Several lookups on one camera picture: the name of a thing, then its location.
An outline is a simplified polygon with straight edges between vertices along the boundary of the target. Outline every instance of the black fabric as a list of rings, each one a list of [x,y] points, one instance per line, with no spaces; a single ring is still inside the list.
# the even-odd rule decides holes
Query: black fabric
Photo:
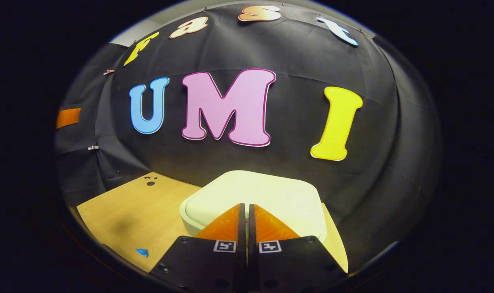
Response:
[[[98,101],[107,76],[103,73],[115,66],[126,47],[106,44],[85,65],[70,86],[61,108],[81,108],[79,123],[59,128],[55,132],[55,153],[61,155],[96,144],[95,119]]]
[[[60,155],[56,162],[59,186],[69,206],[78,206],[106,191],[95,151],[86,147]]]
[[[280,7],[282,17],[274,22],[245,24],[239,22],[238,11],[246,5],[213,8],[160,28],[135,60],[125,67],[126,58],[121,60],[113,74],[111,115],[104,116],[111,117],[117,137],[153,171],[199,186],[238,169],[303,180],[318,189],[337,223],[364,199],[391,150],[397,99],[390,66],[371,39],[353,29],[351,34],[359,42],[354,48],[315,20],[314,11]],[[209,17],[206,28],[169,39],[177,26],[203,15]],[[269,69],[277,75],[266,105],[271,144],[252,148],[234,144],[226,136],[219,141],[210,136],[201,141],[182,137],[187,106],[182,78],[209,72],[225,94],[234,78],[248,68]],[[149,88],[160,77],[170,78],[164,122],[158,132],[143,135],[131,124],[129,91],[140,84]],[[354,91],[364,104],[346,143],[348,157],[340,162],[310,156],[327,121],[329,102],[323,91],[330,86]],[[143,98],[143,115],[150,117],[152,92],[148,89]],[[231,119],[225,133],[233,125]]]
[[[66,139],[58,144],[60,153],[85,148],[91,141],[100,146],[89,159],[79,156],[75,162],[72,154],[67,163],[83,165],[87,164],[83,160],[91,160],[92,168],[84,176],[69,174],[75,178],[64,189],[67,196],[76,197],[69,202],[79,204],[149,171],[199,186],[238,169],[299,179],[318,189],[343,239],[349,270],[355,271],[401,240],[431,197],[440,162],[440,134],[429,91],[416,70],[379,37],[370,39],[338,22],[358,41],[355,48],[315,18],[335,19],[301,7],[281,6],[282,17],[273,22],[243,23],[237,17],[247,6],[213,8],[166,25],[125,67],[134,46],[115,54],[120,57],[118,65],[98,84],[98,96],[94,90],[84,93],[86,101],[100,99],[91,104],[96,111],[85,111],[94,115],[89,126],[70,128],[78,145]],[[209,18],[206,28],[169,39],[177,26],[201,16]],[[249,68],[269,69],[277,75],[266,105],[271,144],[252,148],[234,144],[227,136],[217,141],[209,131],[201,141],[182,137],[187,106],[182,78],[209,72],[224,94],[237,74]],[[144,117],[150,117],[149,83],[161,77],[170,78],[164,122],[158,132],[144,135],[132,126],[129,91],[146,85],[143,111]],[[89,78],[79,81],[68,96],[81,95],[79,88],[88,89],[90,82]],[[310,155],[323,134],[329,110],[323,91],[330,86],[363,98],[346,143],[348,155],[339,162]],[[225,133],[232,130],[233,120]],[[94,172],[98,177],[91,180],[100,182],[91,192],[77,195],[75,186]]]

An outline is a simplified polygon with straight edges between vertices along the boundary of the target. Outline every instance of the pink letter m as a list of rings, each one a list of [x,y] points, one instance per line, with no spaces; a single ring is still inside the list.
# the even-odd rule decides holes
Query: pink letter m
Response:
[[[211,135],[220,139],[232,114],[234,128],[229,140],[241,145],[264,147],[271,141],[265,132],[265,104],[269,85],[276,74],[265,69],[247,69],[238,76],[222,96],[208,72],[196,72],[182,79],[187,87],[187,120],[182,135],[200,140],[206,131],[200,125],[200,112]]]

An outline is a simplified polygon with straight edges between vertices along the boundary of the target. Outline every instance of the wooden board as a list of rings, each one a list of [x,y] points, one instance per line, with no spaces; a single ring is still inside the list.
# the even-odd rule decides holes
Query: wooden board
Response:
[[[334,224],[327,207],[322,202],[323,212],[325,213],[325,222],[327,224],[327,237],[323,241],[323,246],[330,252],[332,257],[336,260],[338,265],[348,273],[348,258],[346,257],[346,251],[341,241],[341,236],[339,235],[338,228]]]
[[[77,209],[100,243],[149,272],[178,236],[189,236],[179,208],[184,199],[200,189],[151,172],[92,198]],[[139,254],[137,249],[147,249],[149,256]]]

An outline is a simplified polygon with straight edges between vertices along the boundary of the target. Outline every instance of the blue letter u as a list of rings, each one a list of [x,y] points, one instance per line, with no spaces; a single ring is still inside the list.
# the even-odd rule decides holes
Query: blue letter u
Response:
[[[137,85],[129,91],[131,97],[131,123],[133,127],[144,134],[156,132],[164,121],[164,87],[169,83],[169,78],[158,78],[150,83],[153,91],[153,116],[146,120],[142,116],[142,94],[146,90],[145,85]]]

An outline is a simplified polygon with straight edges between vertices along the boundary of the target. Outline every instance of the yellow letter i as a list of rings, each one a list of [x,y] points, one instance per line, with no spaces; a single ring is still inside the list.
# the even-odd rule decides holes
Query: yellow letter i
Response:
[[[346,157],[346,140],[354,120],[355,111],[363,106],[356,93],[341,87],[327,87],[325,96],[330,102],[327,125],[310,155],[324,160],[341,161]]]

